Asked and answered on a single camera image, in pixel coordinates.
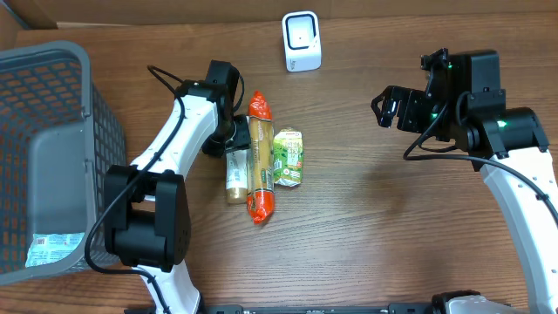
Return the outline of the green juice carton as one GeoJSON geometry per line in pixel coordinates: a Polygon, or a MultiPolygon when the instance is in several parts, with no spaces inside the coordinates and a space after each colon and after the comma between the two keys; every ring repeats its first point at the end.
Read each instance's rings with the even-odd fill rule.
{"type": "Polygon", "coordinates": [[[296,187],[303,178],[303,135],[293,128],[282,129],[273,140],[274,180],[284,187],[296,187]]]}

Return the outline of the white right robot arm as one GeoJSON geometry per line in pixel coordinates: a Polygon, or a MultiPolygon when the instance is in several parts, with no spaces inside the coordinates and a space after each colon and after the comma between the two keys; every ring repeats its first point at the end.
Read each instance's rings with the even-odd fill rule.
{"type": "Polygon", "coordinates": [[[389,85],[371,101],[378,124],[415,133],[404,160],[464,160],[500,206],[527,284],[531,313],[557,311],[557,179],[535,112],[507,107],[495,50],[421,58],[425,90],[389,85]]]}

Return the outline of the white cream tube gold cap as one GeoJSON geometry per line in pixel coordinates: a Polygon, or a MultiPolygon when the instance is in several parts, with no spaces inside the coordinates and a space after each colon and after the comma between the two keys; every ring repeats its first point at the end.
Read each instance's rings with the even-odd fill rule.
{"type": "Polygon", "coordinates": [[[248,151],[237,150],[226,154],[226,196],[229,204],[244,203],[248,195],[248,151]]]}

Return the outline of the orange pasta packet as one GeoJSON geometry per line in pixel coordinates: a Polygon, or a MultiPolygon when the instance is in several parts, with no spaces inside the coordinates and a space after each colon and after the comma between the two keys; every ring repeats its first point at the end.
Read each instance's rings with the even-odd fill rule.
{"type": "Polygon", "coordinates": [[[252,168],[248,213],[254,224],[265,222],[274,212],[274,129],[271,107],[260,91],[255,91],[248,106],[252,168]]]}

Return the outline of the teal wipes packet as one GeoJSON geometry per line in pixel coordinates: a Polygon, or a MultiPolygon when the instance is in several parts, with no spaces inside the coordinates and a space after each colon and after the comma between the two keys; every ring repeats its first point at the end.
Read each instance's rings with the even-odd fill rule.
{"type": "Polygon", "coordinates": [[[83,237],[84,233],[34,234],[25,267],[55,263],[66,258],[79,246],[83,237]]]}

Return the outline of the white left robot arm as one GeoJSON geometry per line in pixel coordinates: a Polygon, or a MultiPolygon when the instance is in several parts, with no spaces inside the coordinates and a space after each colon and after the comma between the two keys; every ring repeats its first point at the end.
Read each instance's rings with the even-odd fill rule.
{"type": "Polygon", "coordinates": [[[142,276],[152,313],[203,313],[202,294],[188,274],[190,237],[185,179],[198,153],[221,158],[250,147],[240,72],[213,60],[203,80],[172,88],[174,109],[148,149],[129,166],[112,165],[104,179],[105,249],[142,276]]]}

